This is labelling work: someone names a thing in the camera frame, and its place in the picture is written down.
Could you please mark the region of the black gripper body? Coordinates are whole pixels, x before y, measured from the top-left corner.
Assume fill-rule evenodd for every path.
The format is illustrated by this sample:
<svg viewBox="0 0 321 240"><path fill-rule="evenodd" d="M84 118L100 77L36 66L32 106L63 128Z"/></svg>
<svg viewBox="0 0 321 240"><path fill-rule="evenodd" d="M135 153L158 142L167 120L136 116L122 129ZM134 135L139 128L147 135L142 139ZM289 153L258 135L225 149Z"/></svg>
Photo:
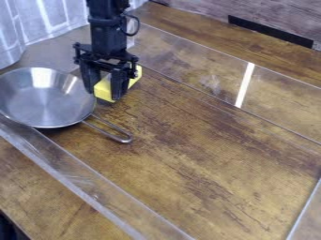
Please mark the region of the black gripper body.
<svg viewBox="0 0 321 240"><path fill-rule="evenodd" d="M138 57L127 51L127 37L135 33L127 32L127 17L120 15L111 19L90 16L90 44L76 42L75 63L83 72L99 71L102 69L98 61L115 59L120 63L131 63L131 71L135 71Z"/></svg>

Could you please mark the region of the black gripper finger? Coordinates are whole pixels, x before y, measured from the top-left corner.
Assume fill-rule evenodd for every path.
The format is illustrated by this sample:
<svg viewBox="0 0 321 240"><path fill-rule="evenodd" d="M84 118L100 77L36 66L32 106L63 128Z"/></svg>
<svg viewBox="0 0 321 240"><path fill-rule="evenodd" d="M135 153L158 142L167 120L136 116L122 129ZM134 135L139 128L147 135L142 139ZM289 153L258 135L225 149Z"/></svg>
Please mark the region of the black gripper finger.
<svg viewBox="0 0 321 240"><path fill-rule="evenodd" d="M111 85L111 98L118 100L127 94L130 79L134 79L136 74L131 73L131 70L126 68L115 68L111 71L110 85Z"/></svg>
<svg viewBox="0 0 321 240"><path fill-rule="evenodd" d="M94 93L94 86L102 80L100 69L92 62L80 62L80 73L86 89L90 94Z"/></svg>

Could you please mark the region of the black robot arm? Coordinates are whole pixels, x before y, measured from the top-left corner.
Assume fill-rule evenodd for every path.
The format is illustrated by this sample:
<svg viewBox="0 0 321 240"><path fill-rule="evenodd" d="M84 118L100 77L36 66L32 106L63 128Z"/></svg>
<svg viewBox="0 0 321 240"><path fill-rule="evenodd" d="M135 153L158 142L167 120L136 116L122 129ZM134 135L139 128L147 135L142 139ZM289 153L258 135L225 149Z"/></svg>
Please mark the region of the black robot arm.
<svg viewBox="0 0 321 240"><path fill-rule="evenodd" d="M95 94L102 72L110 74L106 98L118 100L127 94L130 80L138 77L139 58L127 51L128 37L140 30L139 18L128 14L130 0L87 0L90 9L90 44L75 42L74 63L80 67L83 84Z"/></svg>

